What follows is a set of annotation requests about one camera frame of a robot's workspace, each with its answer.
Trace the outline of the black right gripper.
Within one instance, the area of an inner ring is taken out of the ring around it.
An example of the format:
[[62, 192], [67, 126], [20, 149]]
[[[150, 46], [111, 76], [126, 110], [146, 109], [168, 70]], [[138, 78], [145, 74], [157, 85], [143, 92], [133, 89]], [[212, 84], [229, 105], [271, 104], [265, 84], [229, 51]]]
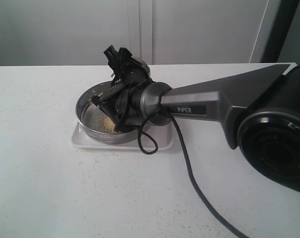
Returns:
[[[120, 48], [117, 51], [113, 45], [104, 50], [104, 55], [108, 60], [134, 56], [127, 48]], [[152, 82], [151, 77], [148, 78], [140, 70], [133, 69], [123, 79], [116, 80], [114, 77], [108, 91], [91, 99], [93, 104], [115, 124], [115, 132], [126, 133], [135, 129], [135, 124], [128, 122], [129, 114], [137, 114], [136, 103], [132, 101], [133, 93], [144, 89]]]

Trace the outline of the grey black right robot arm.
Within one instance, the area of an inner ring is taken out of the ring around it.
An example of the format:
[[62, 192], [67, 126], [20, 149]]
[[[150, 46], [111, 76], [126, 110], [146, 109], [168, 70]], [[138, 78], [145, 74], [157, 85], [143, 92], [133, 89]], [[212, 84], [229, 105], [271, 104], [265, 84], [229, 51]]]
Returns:
[[300, 65], [275, 64], [172, 88], [150, 77], [147, 64], [126, 48], [104, 51], [111, 87], [92, 96], [115, 131], [164, 126], [177, 118], [216, 121], [230, 148], [239, 148], [262, 175], [300, 192]]

